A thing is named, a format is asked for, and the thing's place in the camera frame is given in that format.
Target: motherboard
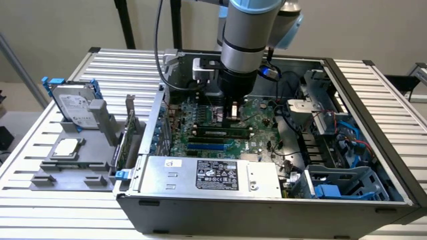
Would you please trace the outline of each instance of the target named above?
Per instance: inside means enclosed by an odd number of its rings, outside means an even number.
[[[240,121],[223,128],[223,106],[216,97],[191,97],[171,105],[171,156],[273,162],[271,148],[280,142],[275,107],[269,98],[249,97]]]

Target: white wall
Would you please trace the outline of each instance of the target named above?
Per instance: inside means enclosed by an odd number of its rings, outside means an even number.
[[[299,0],[304,22],[287,55],[369,59],[387,74],[427,62],[427,0]],[[152,49],[157,0],[128,0],[136,47]],[[217,7],[183,2],[183,46],[212,50]],[[34,81],[68,77],[90,46],[124,48],[113,0],[0,0],[0,31]],[[164,0],[160,49],[171,48]],[[20,82],[0,56],[0,81]]]

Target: slotted metal table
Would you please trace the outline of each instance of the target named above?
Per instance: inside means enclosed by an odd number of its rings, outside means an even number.
[[[361,61],[336,60],[336,64],[363,103],[367,104],[419,184],[427,190],[427,149],[423,149],[423,146],[427,146],[427,136],[423,118],[419,119],[412,106],[401,100],[375,67],[365,66]],[[116,119],[125,118],[126,94],[136,95],[136,115],[142,121],[148,119],[153,93],[160,81],[152,51],[101,48],[98,52],[86,54],[70,78],[96,78],[108,103],[108,111],[114,114]],[[391,115],[384,114],[384,108],[393,108]],[[188,239],[187,236],[140,234],[133,229],[110,192],[29,190],[30,178],[62,131],[58,124],[61,118],[58,109],[50,102],[0,168],[0,238]],[[192,239],[224,237],[193,236]],[[408,225],[387,225],[361,239],[424,240],[427,217]]]

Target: white sticker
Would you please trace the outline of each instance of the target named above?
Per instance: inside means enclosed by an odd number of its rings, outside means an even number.
[[[86,99],[78,95],[58,95],[62,108],[72,122],[81,128],[97,128],[93,114],[89,112]]]
[[[167,159],[164,160],[164,166],[167,168],[180,168],[183,165],[181,159]]]

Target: black pole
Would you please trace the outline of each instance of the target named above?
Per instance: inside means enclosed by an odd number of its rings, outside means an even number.
[[[183,49],[181,0],[171,0],[171,19],[172,19],[173,48]]]
[[[113,4],[118,12],[125,47],[136,49],[126,0],[113,0]]]

